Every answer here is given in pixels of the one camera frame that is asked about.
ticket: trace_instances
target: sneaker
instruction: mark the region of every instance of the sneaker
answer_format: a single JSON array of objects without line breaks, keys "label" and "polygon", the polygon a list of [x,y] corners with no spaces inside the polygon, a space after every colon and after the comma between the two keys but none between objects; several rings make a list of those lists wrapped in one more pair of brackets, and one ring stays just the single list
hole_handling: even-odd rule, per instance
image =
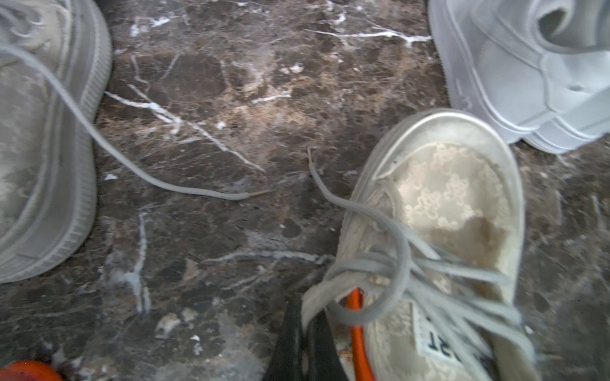
[{"label": "sneaker", "polygon": [[451,106],[508,143],[610,87],[607,0],[430,0],[428,13]]},{"label": "sneaker", "polygon": [[[310,171],[347,213],[334,265],[303,296],[303,327],[323,308],[362,325],[377,381],[539,380],[512,304],[523,190],[489,125],[456,110],[402,121],[371,153],[350,201],[328,191],[313,162]],[[362,309],[338,303],[356,288]]]},{"label": "sneaker", "polygon": [[93,0],[0,0],[0,282],[47,271],[85,240],[95,215],[91,139],[36,57],[93,119],[110,74],[108,28]]},{"label": "sneaker", "polygon": [[610,88],[565,115],[543,123],[524,140],[551,154],[563,154],[610,132]]}]

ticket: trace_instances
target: gray shoelace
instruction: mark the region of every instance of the gray shoelace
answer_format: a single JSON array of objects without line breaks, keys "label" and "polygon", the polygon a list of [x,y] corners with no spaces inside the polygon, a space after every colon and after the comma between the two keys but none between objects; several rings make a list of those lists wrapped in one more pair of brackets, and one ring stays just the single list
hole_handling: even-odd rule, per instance
[{"label": "gray shoelace", "polygon": [[[424,311],[477,381],[491,380],[477,358],[493,358],[493,352],[471,324],[511,341],[523,351],[529,361],[535,361],[534,346],[519,328],[519,311],[511,305],[477,297],[476,293],[460,280],[463,278],[505,285],[510,283],[508,277],[500,272],[467,266],[454,255],[430,246],[408,226],[389,218],[379,210],[335,196],[326,188],[316,172],[309,150],[308,155],[309,171],[324,197],[333,204],[370,218],[381,230],[389,234],[393,246],[375,245],[359,258],[335,263],[325,274],[322,283],[312,287],[303,297],[304,327],[325,307],[332,317],[342,324],[363,325],[384,316],[405,298],[415,301]],[[411,245],[426,258],[414,257]],[[453,296],[440,291],[423,269],[450,276],[459,285],[463,295]],[[389,284],[381,287],[372,281],[371,275],[383,276],[389,279]],[[344,297],[355,288],[361,288],[378,297],[362,310],[350,310],[336,302],[336,299]]]},{"label": "gray shoelace", "polygon": [[[2,2],[7,2],[7,1],[9,1],[9,0],[0,0],[0,5],[2,5]],[[45,66],[45,64],[43,64],[38,58],[36,58],[36,56],[34,56],[33,54],[31,54],[17,46],[3,43],[2,41],[0,41],[0,51],[4,51],[8,54],[14,55],[15,57],[18,57],[19,59],[23,60],[23,62],[25,62],[28,66],[31,66],[32,68],[34,68],[38,72],[40,72],[46,78],[46,80],[49,81],[49,83],[51,84],[53,89],[55,89],[57,94],[59,94],[59,96],[62,98],[64,103],[72,111],[72,113],[74,114],[76,119],[82,124],[82,127],[89,133],[89,135],[91,135],[91,137],[103,149],[105,149],[110,155],[112,155],[121,164],[123,164],[124,166],[129,168],[131,171],[133,171],[136,175],[138,175],[144,181],[149,182],[150,184],[153,184],[159,188],[163,188],[163,189],[173,191],[173,192],[196,194],[196,195],[200,195],[200,196],[209,196],[209,197],[225,199],[225,200],[232,200],[232,201],[243,200],[243,199],[250,198],[252,196],[257,196],[259,194],[267,193],[266,190],[253,192],[253,193],[221,193],[221,192],[216,192],[216,191],[201,189],[201,188],[180,187],[178,185],[173,185],[173,184],[161,181],[159,179],[156,179],[155,177],[144,172],[144,170],[142,170],[134,162],[129,160],[125,155],[123,155],[121,152],[119,152],[119,150],[114,148],[112,146],[112,144],[110,144],[104,138],[104,136],[97,130],[97,128],[82,113],[81,108],[76,103],[76,101],[74,100],[74,98],[72,97],[70,92],[63,86],[61,81],[59,81],[59,79],[55,76],[55,74],[51,70],[49,70]]]}]

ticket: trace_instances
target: brown marble tile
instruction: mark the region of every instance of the brown marble tile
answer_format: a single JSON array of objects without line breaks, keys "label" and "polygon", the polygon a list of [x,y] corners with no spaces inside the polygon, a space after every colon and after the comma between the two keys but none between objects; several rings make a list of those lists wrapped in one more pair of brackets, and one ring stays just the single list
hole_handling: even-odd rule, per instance
[{"label": "brown marble tile", "polygon": [[[84,379],[256,380],[285,298],[321,279],[339,237],[343,212],[315,189],[306,147],[348,196],[385,132],[448,105],[433,42],[407,43],[429,35],[424,3],[99,4],[115,48],[98,117],[109,141],[167,182],[271,193],[170,193],[97,149],[90,238],[56,269],[0,287],[0,362],[43,340],[82,357]],[[382,27],[394,37],[341,37]],[[560,157],[514,146],[528,201],[517,303],[548,380],[610,375],[609,144]]]}]

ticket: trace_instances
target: rubber sole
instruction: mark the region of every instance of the rubber sole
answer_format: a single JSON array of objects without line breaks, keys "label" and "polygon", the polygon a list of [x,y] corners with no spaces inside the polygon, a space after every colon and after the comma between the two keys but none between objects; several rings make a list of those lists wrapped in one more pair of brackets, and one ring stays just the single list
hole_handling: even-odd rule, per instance
[{"label": "rubber sole", "polygon": [[514,143],[534,129],[523,129],[500,116],[487,99],[475,73],[475,64],[459,28],[449,13],[448,0],[430,0],[428,17],[432,39],[445,72],[451,106],[489,123],[507,143]]},{"label": "rubber sole", "polygon": [[[93,0],[67,1],[72,9],[70,56],[58,77],[91,120],[110,76],[112,47],[108,27]],[[91,231],[96,207],[92,141],[57,94],[48,119],[49,165],[36,192],[0,244],[0,283],[16,282],[66,260]]]},{"label": "rubber sole", "polygon": [[535,133],[530,134],[524,140],[532,147],[550,154],[563,154],[578,149],[601,138],[605,131],[610,130],[610,119],[601,119],[597,123],[597,128],[591,135],[587,132],[574,128],[568,121],[557,117],[543,123]]}]

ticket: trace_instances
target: orange strap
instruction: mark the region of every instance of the orange strap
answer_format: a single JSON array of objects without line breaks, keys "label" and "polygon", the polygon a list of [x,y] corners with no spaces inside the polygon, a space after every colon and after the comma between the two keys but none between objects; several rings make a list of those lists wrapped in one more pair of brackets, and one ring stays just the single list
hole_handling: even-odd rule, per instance
[{"label": "orange strap", "polygon": [[[347,297],[347,307],[359,310],[362,306],[360,289],[356,288]],[[356,381],[375,381],[371,367],[368,365],[367,355],[364,352],[364,340],[362,339],[362,326],[351,328],[351,351],[354,356],[354,372]]]}]

